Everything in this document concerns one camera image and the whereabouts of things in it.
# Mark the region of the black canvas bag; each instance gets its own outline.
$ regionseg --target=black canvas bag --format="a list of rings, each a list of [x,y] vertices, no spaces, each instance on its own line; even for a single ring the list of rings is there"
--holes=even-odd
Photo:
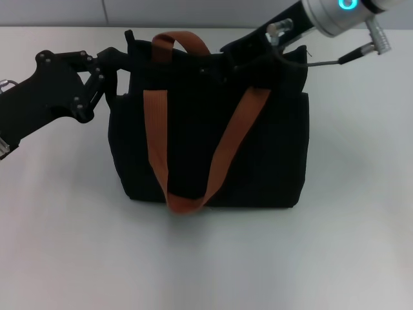
[[[116,77],[107,74],[111,84],[106,92],[111,111],[108,136],[126,194],[146,202],[165,202],[169,194],[198,201],[186,206],[186,200],[176,200],[173,206],[169,201],[171,209],[180,213],[196,211],[204,203],[220,208],[293,207],[305,182],[309,124],[308,96],[302,91],[307,70],[268,56],[251,59],[242,70],[235,70],[225,52],[197,54],[193,34],[176,35],[185,38],[180,43],[189,53],[172,50],[173,36],[161,34],[152,44],[126,32],[128,54],[119,53],[113,63],[120,64],[114,69],[130,71],[127,94],[117,96]],[[284,56],[307,62],[305,46]],[[265,105],[230,160],[222,185],[203,201],[214,153],[250,89],[268,90]],[[162,90],[167,91],[166,184],[159,181],[162,172],[156,171],[148,155],[152,105],[144,103],[145,94]]]

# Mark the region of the wall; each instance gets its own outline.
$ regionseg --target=wall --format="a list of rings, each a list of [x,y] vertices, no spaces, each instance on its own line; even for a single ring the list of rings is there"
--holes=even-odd
[[[2,0],[0,25],[254,28],[296,0]],[[406,0],[381,23],[413,29],[413,1]]]

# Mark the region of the black bag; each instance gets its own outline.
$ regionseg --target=black bag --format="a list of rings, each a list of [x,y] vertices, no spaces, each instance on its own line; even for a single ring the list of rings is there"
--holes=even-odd
[[[175,39],[188,53],[172,49]],[[190,32],[161,34],[151,44],[128,31],[126,40],[120,67],[130,71],[129,91],[107,92],[106,99],[110,147],[131,199],[165,202],[166,196],[180,213],[204,203],[289,208],[298,202],[308,149],[306,69],[267,56],[236,70],[225,52],[207,55]],[[284,56],[306,63],[306,53],[301,46]]]

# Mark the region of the bag strap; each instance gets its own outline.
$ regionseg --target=bag strap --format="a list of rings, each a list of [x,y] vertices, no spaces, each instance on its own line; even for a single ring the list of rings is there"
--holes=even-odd
[[[205,43],[196,34],[189,31],[171,31],[158,34],[152,40],[152,61],[169,63],[172,61],[172,50],[177,41],[188,54],[195,56],[210,55]]]
[[[209,54],[200,38],[190,32],[168,32],[156,36],[152,59],[160,62],[172,59],[174,41],[197,55]],[[205,195],[199,199],[176,196],[168,191],[168,91],[144,90],[144,113],[148,159],[165,195],[169,208],[180,214],[200,210],[222,187],[238,148],[262,111],[269,89],[250,87],[239,102],[212,157]]]

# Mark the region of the bag handle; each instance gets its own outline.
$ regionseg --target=bag handle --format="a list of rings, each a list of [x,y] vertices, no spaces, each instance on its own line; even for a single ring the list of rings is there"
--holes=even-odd
[[[196,34],[189,31],[171,31],[158,34],[152,40],[152,61],[169,63],[172,61],[174,43],[177,41],[188,54],[195,56],[210,55],[205,43]]]
[[[174,42],[189,54],[206,56],[210,52],[191,32],[167,32],[152,41],[152,60],[170,62]],[[212,157],[205,195],[199,199],[176,196],[168,191],[168,91],[144,90],[148,159],[165,195],[169,208],[179,214],[200,210],[222,187],[238,148],[262,111],[271,93],[269,89],[250,87],[239,102]]]

